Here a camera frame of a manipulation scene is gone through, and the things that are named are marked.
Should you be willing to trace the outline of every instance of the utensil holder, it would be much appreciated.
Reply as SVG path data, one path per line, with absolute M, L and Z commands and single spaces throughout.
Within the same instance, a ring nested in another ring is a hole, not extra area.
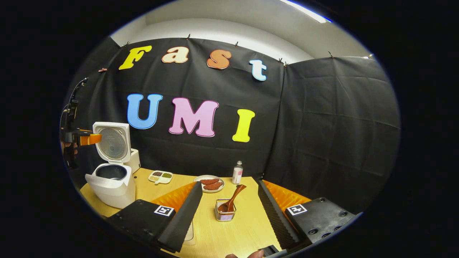
M 220 205 L 224 204 L 227 202 L 229 199 L 218 199 L 215 203 L 215 218 L 218 221 L 231 221 L 234 218 L 234 215 L 236 215 L 236 205 L 233 203 L 234 211 L 233 212 L 220 212 L 218 211 L 218 208 Z

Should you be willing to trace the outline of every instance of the meat patty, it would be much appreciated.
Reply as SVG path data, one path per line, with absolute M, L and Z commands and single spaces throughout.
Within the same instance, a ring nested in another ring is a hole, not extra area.
M 222 185 L 223 185 L 222 182 L 217 182 L 217 183 L 214 183 L 214 184 L 211 184 L 211 185 L 205 185 L 204 189 L 206 189 L 206 190 L 217 190 Z
M 201 180 L 201 184 L 203 184 L 203 185 L 211 185 L 211 184 L 215 184 L 217 182 L 218 182 L 218 178 Z

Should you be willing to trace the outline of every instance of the plate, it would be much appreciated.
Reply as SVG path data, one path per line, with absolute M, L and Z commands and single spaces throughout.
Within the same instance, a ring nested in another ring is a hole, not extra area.
M 214 176 L 214 175 L 200 175 L 200 176 L 196 177 L 196 178 L 193 180 L 193 182 L 200 181 L 200 180 L 204 180 L 204 179 L 215 179 L 215 178 L 217 178 L 219 182 L 222 182 L 222 183 L 223 183 L 223 185 L 221 185 L 217 190 L 206 190 L 206 189 L 204 189 L 204 185 L 201 185 L 201 187 L 202 187 L 202 191 L 203 191 L 203 192 L 206 192 L 206 193 L 216 193 L 216 192 L 218 192 L 218 191 L 221 191 L 221 190 L 223 189 L 223 187 L 225 187 L 225 182 L 224 182 L 221 178 L 219 178 L 219 177 L 217 177 L 217 176 Z
M 148 180 L 150 180 L 151 182 L 155 182 L 155 185 L 159 183 L 167 184 L 172 180 L 173 176 L 174 174 L 172 174 L 171 172 L 155 170 L 148 176 Z

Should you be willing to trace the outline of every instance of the small plastic bottle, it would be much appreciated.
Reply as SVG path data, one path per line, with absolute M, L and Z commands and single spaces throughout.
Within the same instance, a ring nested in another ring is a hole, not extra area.
M 237 165 L 234 167 L 233 170 L 233 184 L 238 184 L 241 182 L 241 177 L 242 177 L 242 161 L 238 161 Z

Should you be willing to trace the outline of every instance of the hand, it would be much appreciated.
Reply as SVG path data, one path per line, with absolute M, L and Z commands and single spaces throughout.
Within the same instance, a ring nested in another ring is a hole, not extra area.
M 263 255 L 264 255 L 264 251 L 260 250 L 260 251 L 255 251 L 251 253 L 249 257 L 247 258 L 262 258 Z M 234 254 L 228 254 L 227 256 L 225 256 L 225 258 L 237 258 L 237 256 L 235 256 Z
M 61 141 L 61 149 L 62 149 L 62 153 L 64 154 L 64 147 L 69 147 L 71 145 L 70 142 L 66 142 L 64 143 L 63 141 Z M 76 143 L 73 144 L 73 147 L 76 148 L 78 147 L 78 145 Z

